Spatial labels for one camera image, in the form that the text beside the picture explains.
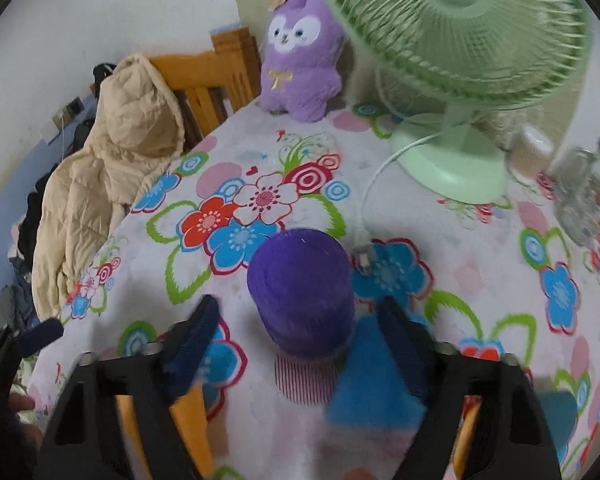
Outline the person's left hand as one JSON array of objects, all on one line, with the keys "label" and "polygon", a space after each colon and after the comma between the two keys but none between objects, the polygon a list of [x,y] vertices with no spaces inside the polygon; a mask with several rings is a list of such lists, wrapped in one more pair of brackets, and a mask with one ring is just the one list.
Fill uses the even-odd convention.
[{"label": "person's left hand", "polygon": [[[15,413],[30,412],[35,408],[35,400],[18,392],[9,393],[8,406]],[[38,426],[27,424],[26,422],[19,421],[21,432],[26,439],[28,445],[37,451],[43,442],[43,433]]]}]

